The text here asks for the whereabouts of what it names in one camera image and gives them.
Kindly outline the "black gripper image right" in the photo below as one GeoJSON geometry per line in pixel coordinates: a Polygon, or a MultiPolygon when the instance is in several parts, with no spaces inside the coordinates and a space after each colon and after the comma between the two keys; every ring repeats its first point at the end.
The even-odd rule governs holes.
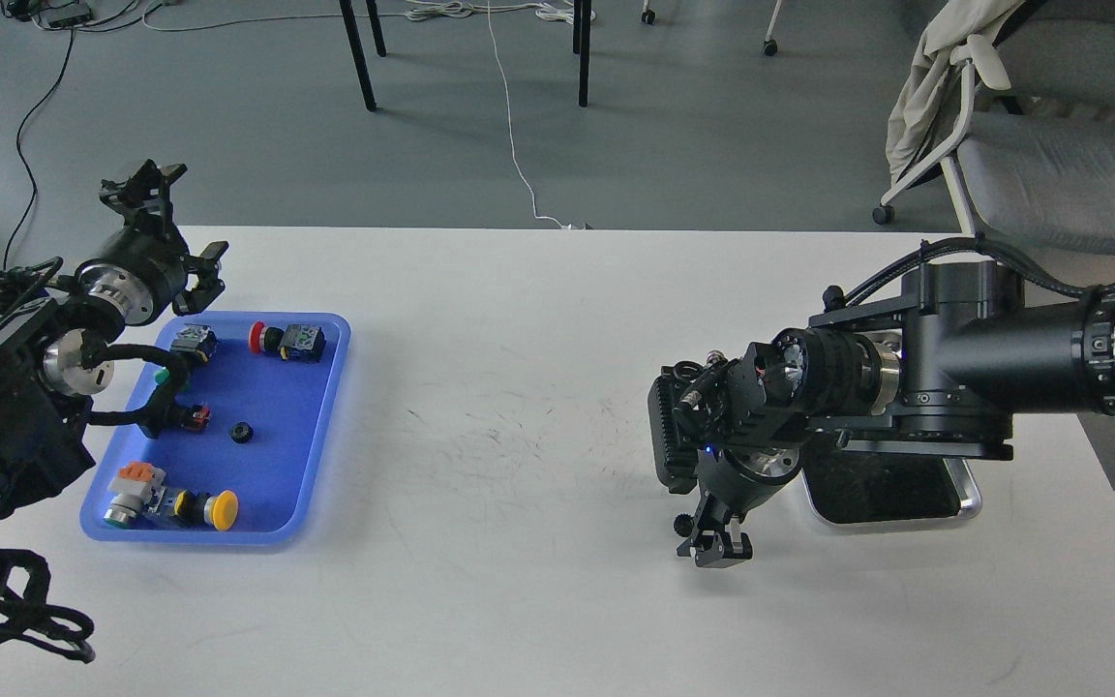
{"type": "Polygon", "coordinates": [[[708,446],[700,451],[696,480],[701,497],[694,516],[696,529],[676,548],[681,559],[697,560],[708,551],[708,568],[727,568],[752,561],[752,542],[740,522],[752,510],[796,480],[799,449],[765,447],[762,451],[731,451],[708,446]],[[727,519],[717,522],[712,519],[727,519]]]}

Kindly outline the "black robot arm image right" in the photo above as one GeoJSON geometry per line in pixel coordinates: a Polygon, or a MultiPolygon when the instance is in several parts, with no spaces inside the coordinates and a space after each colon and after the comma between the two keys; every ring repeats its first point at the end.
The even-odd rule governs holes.
{"type": "Polygon", "coordinates": [[[1015,415],[1115,416],[1115,283],[1061,283],[1009,244],[948,238],[823,303],[651,386],[656,476],[700,494],[673,521],[678,556],[752,560],[741,522],[794,480],[833,527],[959,525],[981,507],[970,462],[1012,459],[1015,415]]]}

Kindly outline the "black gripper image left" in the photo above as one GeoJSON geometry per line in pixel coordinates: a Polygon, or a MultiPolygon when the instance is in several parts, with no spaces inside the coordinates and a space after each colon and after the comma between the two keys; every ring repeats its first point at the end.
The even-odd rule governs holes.
{"type": "Polygon", "coordinates": [[[173,222],[171,187],[187,171],[186,164],[143,159],[129,168],[127,178],[101,181],[101,204],[119,213],[125,225],[140,228],[146,216],[159,220],[159,233],[119,230],[112,234],[75,271],[76,283],[87,294],[114,304],[129,326],[151,323],[168,304],[178,317],[203,313],[226,289],[220,272],[229,243],[211,242],[192,256],[173,222]],[[191,289],[183,288],[187,275],[197,281],[191,289]]]}

